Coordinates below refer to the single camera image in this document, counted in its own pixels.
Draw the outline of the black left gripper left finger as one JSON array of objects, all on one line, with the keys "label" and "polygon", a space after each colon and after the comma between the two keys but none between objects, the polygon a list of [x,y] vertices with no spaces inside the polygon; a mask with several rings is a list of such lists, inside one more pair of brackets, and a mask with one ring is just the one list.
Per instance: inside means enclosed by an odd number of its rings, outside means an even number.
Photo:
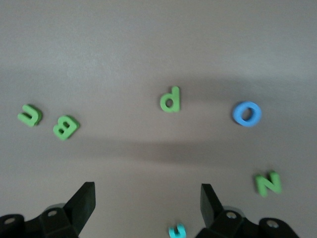
[{"label": "black left gripper left finger", "polygon": [[62,207],[53,206],[25,221],[21,214],[0,218],[2,238],[78,238],[96,207],[94,182],[85,182]]}]

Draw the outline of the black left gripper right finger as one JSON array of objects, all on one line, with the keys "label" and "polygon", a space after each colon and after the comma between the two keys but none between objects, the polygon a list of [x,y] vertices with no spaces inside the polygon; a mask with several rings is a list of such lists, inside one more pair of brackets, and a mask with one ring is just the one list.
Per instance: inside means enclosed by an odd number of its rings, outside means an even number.
[{"label": "black left gripper right finger", "polygon": [[298,235],[284,221],[262,218],[258,224],[241,213],[225,209],[210,184],[201,185],[200,209],[205,227],[198,238],[297,238]]}]

